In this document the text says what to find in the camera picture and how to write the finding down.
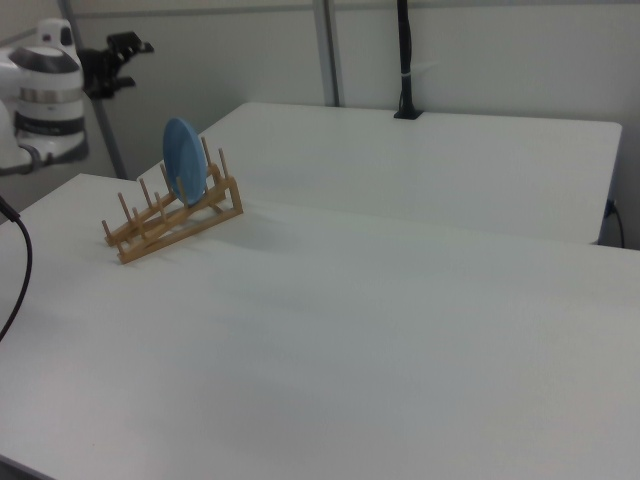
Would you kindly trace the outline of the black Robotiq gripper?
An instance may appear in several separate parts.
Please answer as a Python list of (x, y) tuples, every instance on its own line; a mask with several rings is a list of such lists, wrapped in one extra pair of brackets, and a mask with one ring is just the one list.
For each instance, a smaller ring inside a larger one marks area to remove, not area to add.
[(118, 77), (122, 64), (138, 54), (154, 52), (151, 43), (142, 41), (133, 31), (109, 35), (107, 46), (107, 50), (81, 49), (77, 52), (87, 96), (110, 99), (122, 89), (135, 87), (136, 81), (132, 77)]

